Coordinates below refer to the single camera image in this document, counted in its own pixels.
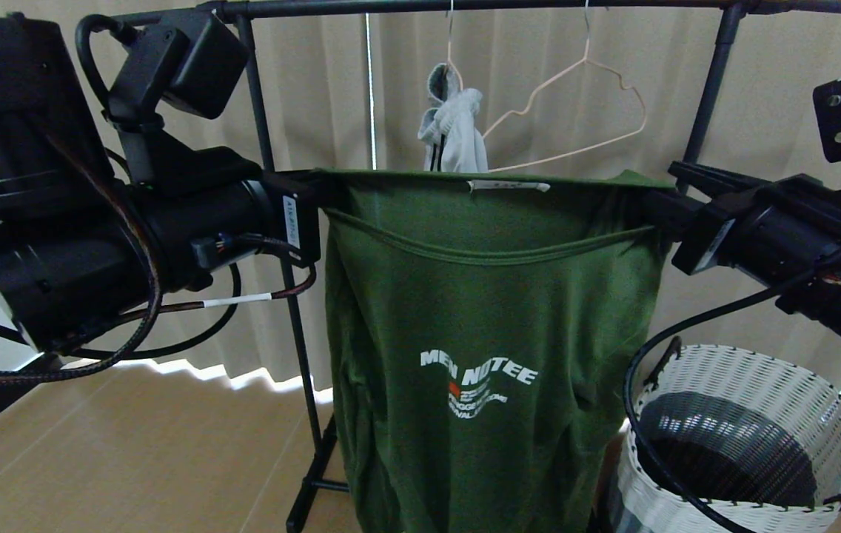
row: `clothing rack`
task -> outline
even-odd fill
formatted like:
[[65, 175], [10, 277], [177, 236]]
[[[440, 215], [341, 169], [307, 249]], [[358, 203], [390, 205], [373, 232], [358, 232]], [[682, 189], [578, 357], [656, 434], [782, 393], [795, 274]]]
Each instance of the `clothing rack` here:
[[[266, 0], [255, 2], [212, 1], [193, 7], [196, 10], [211, 11], [224, 23], [237, 27], [240, 40], [250, 50], [246, 63], [247, 81], [249, 82], [252, 114], [257, 128], [259, 151], [262, 154], [264, 168], [275, 170], [272, 159], [272, 143], [269, 141], [269, 125], [266, 121], [266, 108], [262, 98], [259, 65], [255, 57], [255, 39], [252, 37], [253, 19], [300, 17], [364, 13], [418, 13], [418, 11], [451, 10], [517, 10], [536, 9], [536, 7], [582, 7], [579, 0]], [[720, 28], [714, 45], [714, 57], [707, 73], [700, 104], [694, 117], [694, 127], [687, 143], [683, 160], [697, 162], [704, 139], [707, 136], [709, 122], [714, 114], [714, 106], [723, 84], [726, 62], [729, 59], [740, 21], [745, 15], [767, 15], [786, 13], [786, 11], [819, 11], [819, 13], [841, 14], [841, 0], [591, 0], [590, 7], [713, 7], [723, 10]], [[142, 26], [154, 24], [165, 13], [179, 10], [149, 11], [116, 16], [115, 19]], [[678, 189], [686, 191], [687, 186], [678, 182]], [[286, 287], [295, 286], [295, 276], [288, 261], [282, 260], [282, 278]], [[309, 510], [315, 502], [319, 489], [348, 492], [347, 483], [325, 479], [325, 469], [337, 442], [335, 416], [329, 419], [325, 432], [321, 431], [318, 412], [315, 408], [315, 392], [312, 390], [312, 373], [309, 370], [309, 356], [306, 353], [305, 334], [302, 317], [299, 314], [298, 298], [289, 296], [289, 317], [292, 321], [292, 334], [295, 337], [295, 351], [298, 355], [299, 371], [302, 374], [302, 386], [305, 392], [306, 410], [309, 414], [309, 427], [312, 430], [312, 444], [315, 446], [309, 471], [302, 478], [302, 487], [295, 499], [295, 505], [286, 520], [289, 533], [299, 533], [304, 529]]]

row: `beige curtain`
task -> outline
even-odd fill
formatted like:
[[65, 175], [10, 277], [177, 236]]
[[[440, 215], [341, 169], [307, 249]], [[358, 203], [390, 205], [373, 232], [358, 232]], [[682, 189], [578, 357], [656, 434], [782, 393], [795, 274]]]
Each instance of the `beige curtain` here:
[[[69, 47], [76, 22], [87, 13], [132, 13], [188, 7], [180, 0], [0, 0], [0, 15], [21, 10], [57, 21]], [[667, 178], [680, 158], [707, 72], [720, 17], [718, 10], [595, 9], [590, 12], [592, 57], [623, 72], [648, 105], [648, 126], [628, 139], [526, 172], [609, 178], [630, 168]], [[381, 169], [418, 169], [423, 145], [418, 122], [427, 106], [425, 81], [446, 58], [444, 13], [371, 15], [371, 78], [375, 101], [377, 163]], [[254, 21], [262, 87], [276, 166], [370, 168], [369, 62], [366, 17], [306, 17]], [[461, 11], [455, 14], [454, 61], [467, 87], [484, 95], [481, 130], [502, 112], [521, 108], [529, 92], [582, 54], [586, 25], [581, 9]], [[124, 52], [95, 40], [104, 78], [116, 74]], [[789, 13], [743, 21], [701, 162], [778, 179], [809, 172], [841, 187], [841, 164], [829, 166], [814, 127], [811, 91], [841, 76], [841, 16]], [[98, 108], [92, 105], [98, 117]], [[204, 121], [164, 108], [167, 130], [194, 148], [225, 144], [259, 161], [245, 83], [227, 111]], [[614, 77], [586, 67], [562, 78], [537, 98], [529, 117], [511, 118], [487, 139], [492, 167], [545, 158], [633, 130], [640, 122], [631, 93]], [[119, 148], [109, 125], [98, 121], [105, 144]], [[323, 233], [328, 226], [323, 226]], [[278, 263], [241, 263], [244, 292], [281, 288]], [[301, 279], [303, 273], [296, 272]], [[226, 295], [225, 272], [207, 290]], [[654, 317], [654, 330], [759, 288], [741, 273], [716, 269], [687, 277], [672, 267]], [[329, 350], [321, 282], [301, 298], [309, 357], [317, 388], [330, 386]], [[193, 298], [177, 294], [168, 301]], [[146, 346], [183, 340], [218, 313], [190, 312], [161, 318]], [[98, 346], [115, 346], [127, 330]], [[806, 318], [785, 316], [772, 304], [694, 328], [688, 342], [752, 348], [805, 365], [841, 384], [841, 340]], [[198, 368], [224, 364], [228, 375], [266, 367], [276, 381], [295, 377], [295, 347], [285, 303], [246, 304], [220, 335], [187, 354]]]

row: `light blue cloth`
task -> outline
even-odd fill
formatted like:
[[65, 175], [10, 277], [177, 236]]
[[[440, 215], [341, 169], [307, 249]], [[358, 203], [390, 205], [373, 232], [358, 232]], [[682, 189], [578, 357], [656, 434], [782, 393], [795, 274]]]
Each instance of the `light blue cloth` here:
[[441, 63], [427, 79], [431, 108], [423, 114], [418, 139], [427, 145], [423, 169], [440, 172], [488, 172], [486, 145], [475, 118], [483, 94], [460, 90], [454, 70]]

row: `tiled floor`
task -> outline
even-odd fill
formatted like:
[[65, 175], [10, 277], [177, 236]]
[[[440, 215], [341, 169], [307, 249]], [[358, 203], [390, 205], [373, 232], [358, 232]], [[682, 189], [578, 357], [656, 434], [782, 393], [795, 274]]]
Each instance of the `tiled floor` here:
[[[0, 533], [281, 533], [311, 458], [301, 391], [145, 366], [43, 385], [0, 415]], [[349, 531], [320, 492], [306, 532]]]

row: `green t-shirt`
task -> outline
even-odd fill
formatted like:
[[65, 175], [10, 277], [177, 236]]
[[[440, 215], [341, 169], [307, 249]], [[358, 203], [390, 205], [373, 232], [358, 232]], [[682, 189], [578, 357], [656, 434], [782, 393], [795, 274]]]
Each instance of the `green t-shirt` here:
[[662, 185], [329, 175], [335, 418], [363, 530], [583, 531], [660, 284], [638, 204]]

